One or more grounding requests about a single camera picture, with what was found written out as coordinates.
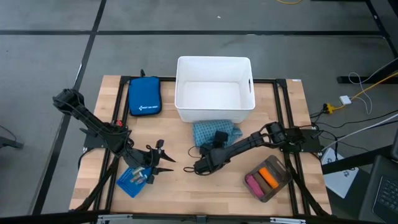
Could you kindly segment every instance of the blue cloth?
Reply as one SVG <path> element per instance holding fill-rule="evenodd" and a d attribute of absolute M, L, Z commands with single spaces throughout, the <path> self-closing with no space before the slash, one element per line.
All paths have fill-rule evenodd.
<path fill-rule="evenodd" d="M 120 176 L 118 181 L 116 181 L 116 184 L 122 190 L 124 190 L 125 193 L 130 195 L 130 197 L 134 198 L 145 187 L 146 182 L 143 181 L 140 184 L 131 182 L 131 179 L 133 178 L 132 173 L 131 173 L 132 170 L 133 170 L 132 168 L 126 169 L 126 171 L 124 171 L 124 173 L 122 174 L 122 176 Z M 141 171 L 141 173 L 143 175 L 146 175 L 149 177 L 151 170 L 152 170 L 152 168 L 146 168 L 143 171 Z"/>
<path fill-rule="evenodd" d="M 193 140 L 195 146 L 200 147 L 204 143 L 211 144 L 214 140 L 216 131 L 228 134 L 228 140 L 224 147 L 232 145 L 235 140 L 242 136 L 242 131 L 230 120 L 218 121 L 199 121 L 193 124 Z"/>
<path fill-rule="evenodd" d="M 162 111 L 160 80 L 157 77 L 141 77 L 130 80 L 129 107 L 133 116 L 158 114 Z"/>

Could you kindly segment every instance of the gray floor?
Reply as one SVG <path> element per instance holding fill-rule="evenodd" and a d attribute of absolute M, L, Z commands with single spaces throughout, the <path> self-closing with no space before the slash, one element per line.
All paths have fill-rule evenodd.
<path fill-rule="evenodd" d="M 3 0 L 0 29 L 92 28 L 99 0 L 13 1 Z M 373 1 L 394 43 L 398 46 L 398 19 L 387 1 Z M 376 30 L 367 7 L 355 2 L 311 2 L 294 6 L 273 0 L 206 3 L 182 1 L 108 1 L 100 30 Z M 0 217 L 24 215 L 42 176 L 61 114 L 51 96 L 72 87 L 88 36 L 0 36 L 0 124 L 25 142 L 21 151 L 0 152 Z M 248 57 L 258 78 L 299 78 L 308 107 L 317 112 L 323 103 L 338 104 L 340 95 L 352 96 L 359 86 L 339 85 L 335 77 L 358 72 L 368 75 L 392 60 L 383 39 L 368 37 L 282 36 L 97 36 L 80 91 L 92 110 L 103 75 L 174 76 L 182 55 Z M 373 113 L 366 115 L 362 102 L 324 116 L 320 121 L 338 125 L 396 110 L 398 89 L 380 85 L 369 91 Z M 336 135 L 366 124 L 329 129 Z M 77 174 L 77 159 L 84 136 L 74 119 L 69 125 L 44 213 L 64 212 Z M 346 140 L 375 149 L 391 143 L 396 125 L 361 133 Z M 339 146 L 343 156 L 360 149 Z M 333 208 L 335 213 L 344 212 Z"/>

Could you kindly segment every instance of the wooden tabletop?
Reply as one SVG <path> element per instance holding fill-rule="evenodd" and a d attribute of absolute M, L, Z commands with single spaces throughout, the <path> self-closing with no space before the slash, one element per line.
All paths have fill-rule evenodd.
<path fill-rule="evenodd" d="M 94 114 L 102 121 L 111 121 L 120 76 L 103 77 Z M 287 80 L 289 98 L 294 124 L 310 124 L 307 103 L 300 80 Z M 259 147 L 234 157 L 231 163 L 212 175 L 202 177 L 183 171 L 183 167 L 192 166 L 197 160 L 188 156 L 187 151 L 193 146 L 192 124 L 181 121 L 174 106 L 174 82 L 162 82 L 162 112 L 156 116 L 129 116 L 127 125 L 132 130 L 130 138 L 134 147 L 145 149 L 146 144 L 155 146 L 158 139 L 164 139 L 166 153 L 177 162 L 161 160 L 159 167 L 173 169 L 155 177 L 153 185 L 146 185 L 136 198 L 131 198 L 118 186 L 115 186 L 111 212 L 118 213 L 173 213 L 173 214 L 208 214 L 208 215 L 278 215 L 291 216 L 288 187 L 284 187 L 267 203 L 256 200 L 243 185 L 243 178 L 260 162 L 270 155 L 283 161 L 282 153 L 277 149 Z M 126 89 L 123 93 L 119 119 L 122 117 Z M 249 117 L 238 124 L 243 137 L 258 131 L 264 124 L 277 121 L 275 99 L 271 84 L 255 83 L 256 108 Z M 283 93 L 280 90 L 284 121 L 287 123 Z M 301 153 L 305 183 L 309 191 L 322 208 L 331 213 L 325 182 L 320 162 L 309 153 Z M 76 208 L 98 183 L 104 149 L 94 149 L 82 160 L 78 172 L 70 208 Z M 127 164 L 120 160 L 117 178 L 127 169 Z M 303 213 L 299 188 L 295 186 L 298 208 Z M 104 187 L 100 208 L 104 208 L 108 184 Z"/>

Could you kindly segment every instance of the white logo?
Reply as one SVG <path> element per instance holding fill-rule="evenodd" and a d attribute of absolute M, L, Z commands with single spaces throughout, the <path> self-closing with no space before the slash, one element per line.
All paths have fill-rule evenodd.
<path fill-rule="evenodd" d="M 152 108 L 157 108 L 158 106 L 140 106 L 138 109 L 140 111 L 146 110 L 146 109 L 152 109 Z"/>

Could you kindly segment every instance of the pink object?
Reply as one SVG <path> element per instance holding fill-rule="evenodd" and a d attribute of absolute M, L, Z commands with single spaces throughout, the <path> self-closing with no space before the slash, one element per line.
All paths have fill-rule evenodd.
<path fill-rule="evenodd" d="M 264 192 L 261 190 L 260 185 L 257 183 L 257 181 L 254 179 L 252 175 L 247 175 L 245 176 L 246 183 L 248 183 L 248 186 L 251 188 L 253 193 L 261 198 L 264 196 Z"/>

